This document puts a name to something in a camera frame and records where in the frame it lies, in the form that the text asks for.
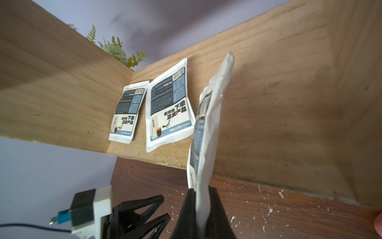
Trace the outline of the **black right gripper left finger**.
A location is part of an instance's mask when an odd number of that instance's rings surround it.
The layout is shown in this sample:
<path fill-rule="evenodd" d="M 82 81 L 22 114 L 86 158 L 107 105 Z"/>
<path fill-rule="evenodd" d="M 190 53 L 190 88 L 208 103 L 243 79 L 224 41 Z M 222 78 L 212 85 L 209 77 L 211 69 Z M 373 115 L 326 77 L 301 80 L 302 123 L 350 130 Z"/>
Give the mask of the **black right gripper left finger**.
<path fill-rule="evenodd" d="M 171 239 L 197 239 L 198 227 L 196 223 L 196 193 L 194 189 L 187 191 L 180 216 Z"/>

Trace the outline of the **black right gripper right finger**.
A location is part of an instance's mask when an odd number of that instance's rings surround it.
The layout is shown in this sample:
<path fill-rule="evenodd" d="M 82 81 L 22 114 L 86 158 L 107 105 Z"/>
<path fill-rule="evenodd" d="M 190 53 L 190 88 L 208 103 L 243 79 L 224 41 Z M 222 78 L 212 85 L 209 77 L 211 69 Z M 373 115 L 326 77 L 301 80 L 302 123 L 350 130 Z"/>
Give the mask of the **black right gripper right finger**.
<path fill-rule="evenodd" d="M 208 239 L 235 239 L 218 191 L 209 187 L 210 192 L 210 216 L 207 222 Z"/>

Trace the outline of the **teal coffee bag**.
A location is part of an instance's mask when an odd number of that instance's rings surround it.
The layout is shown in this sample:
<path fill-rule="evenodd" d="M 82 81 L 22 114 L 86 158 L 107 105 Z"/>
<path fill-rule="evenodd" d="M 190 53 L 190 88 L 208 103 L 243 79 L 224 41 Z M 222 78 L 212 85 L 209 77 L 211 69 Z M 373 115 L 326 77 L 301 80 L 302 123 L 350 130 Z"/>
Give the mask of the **teal coffee bag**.
<path fill-rule="evenodd" d="M 198 234 L 204 236 L 211 212 L 209 184 L 212 177 L 224 93 L 230 82 L 234 56 L 228 52 L 220 69 L 200 95 L 192 143 L 187 164 L 188 187 L 196 193 L 196 224 Z"/>
<path fill-rule="evenodd" d="M 188 59 L 149 83 L 146 94 L 146 151 L 191 136 L 195 115 L 187 90 Z"/>
<path fill-rule="evenodd" d="M 112 118 L 108 140 L 125 144 L 132 142 L 148 86 L 149 81 L 143 81 L 123 88 Z"/>

